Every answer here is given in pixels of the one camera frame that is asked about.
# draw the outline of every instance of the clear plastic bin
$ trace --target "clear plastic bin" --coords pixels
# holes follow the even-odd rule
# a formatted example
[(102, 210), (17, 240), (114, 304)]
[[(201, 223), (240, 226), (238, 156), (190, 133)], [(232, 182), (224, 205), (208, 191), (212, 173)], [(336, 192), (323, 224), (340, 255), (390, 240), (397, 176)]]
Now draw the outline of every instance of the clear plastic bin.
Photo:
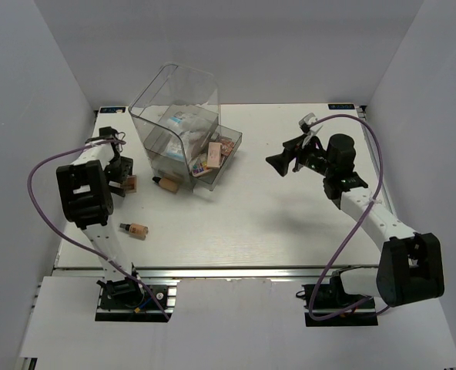
[[(213, 75), (177, 64), (164, 65), (129, 107), (155, 176), (193, 190), (214, 190), (242, 141), (242, 133), (220, 126), (218, 87)], [(200, 177), (193, 165), (218, 137), (234, 143), (219, 169)]]

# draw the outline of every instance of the wall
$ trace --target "wall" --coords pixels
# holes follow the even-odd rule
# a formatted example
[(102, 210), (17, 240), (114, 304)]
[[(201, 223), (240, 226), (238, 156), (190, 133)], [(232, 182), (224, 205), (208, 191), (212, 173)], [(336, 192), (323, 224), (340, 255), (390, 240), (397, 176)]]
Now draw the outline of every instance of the wall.
[(368, 103), (422, 0), (35, 0), (93, 107), (128, 104), (165, 61), (223, 103)]
[(368, 113), (398, 213), (442, 242), (441, 303), (456, 344), (456, 2), (422, 5)]
[[(33, 1), (0, 0), (0, 370), (14, 366), (59, 245), (29, 201), (26, 177), (38, 161), (82, 143), (92, 118)], [(37, 176), (35, 191), (62, 224), (54, 166)]]

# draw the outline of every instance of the transparent container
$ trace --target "transparent container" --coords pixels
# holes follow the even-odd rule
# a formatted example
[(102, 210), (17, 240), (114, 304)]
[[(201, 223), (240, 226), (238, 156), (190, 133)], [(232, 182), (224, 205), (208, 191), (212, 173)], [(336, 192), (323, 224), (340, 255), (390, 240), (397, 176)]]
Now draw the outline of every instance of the transparent container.
[[(193, 190), (214, 190), (242, 141), (242, 133), (220, 125), (218, 86), (213, 75), (177, 64), (164, 65), (129, 107), (155, 176)], [(209, 142), (229, 140), (219, 169), (193, 175)]]

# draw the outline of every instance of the black base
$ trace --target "black base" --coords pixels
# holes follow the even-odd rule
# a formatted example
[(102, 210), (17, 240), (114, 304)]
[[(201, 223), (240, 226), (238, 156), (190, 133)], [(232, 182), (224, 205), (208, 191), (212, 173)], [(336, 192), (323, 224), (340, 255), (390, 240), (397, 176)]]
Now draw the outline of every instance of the black base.
[[(166, 309), (168, 301), (168, 285), (150, 285), (151, 291), (156, 296), (163, 293), (163, 299), (158, 300), (163, 309)], [(144, 292), (144, 298), (134, 306), (127, 306), (123, 303), (109, 298), (102, 289), (99, 297), (99, 306), (103, 311), (97, 311), (95, 321), (127, 321), (127, 322), (167, 322), (163, 313), (161, 313), (153, 300), (149, 301), (146, 306), (141, 308), (140, 312), (134, 310), (144, 302), (148, 301), (149, 295)]]
[[(304, 285), (303, 289), (305, 290), (305, 302), (306, 308), (309, 307), (310, 303), (310, 296), (312, 295), (312, 291), (314, 290), (314, 284)], [(363, 296), (361, 295), (353, 295), (348, 296), (349, 301), (346, 302), (344, 305), (337, 304), (335, 294), (332, 290), (335, 287), (331, 287), (329, 284), (322, 284), (319, 288), (319, 292), (317, 294), (317, 299), (315, 301), (315, 305), (313, 309), (317, 310), (338, 310), (344, 308), (350, 304), (358, 302)], [(375, 302), (373, 299), (363, 303), (359, 308), (366, 308), (366, 309), (374, 309)], [(315, 321), (313, 320), (308, 312), (305, 313), (305, 326), (308, 328), (310, 327), (342, 327), (342, 326), (377, 326), (377, 316), (373, 312), (354, 312), (353, 314), (346, 314), (345, 316), (337, 316), (335, 318), (330, 318), (324, 321)]]

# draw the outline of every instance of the black sticker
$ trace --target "black sticker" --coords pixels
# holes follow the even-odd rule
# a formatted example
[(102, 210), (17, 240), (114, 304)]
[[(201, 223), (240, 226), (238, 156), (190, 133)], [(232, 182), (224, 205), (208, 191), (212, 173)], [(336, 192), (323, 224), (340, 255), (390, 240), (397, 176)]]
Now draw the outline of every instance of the black sticker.
[(337, 109), (354, 109), (353, 104), (327, 104), (330, 110), (337, 110)]
[(100, 113), (125, 113), (126, 108), (124, 106), (105, 106), (99, 109)]

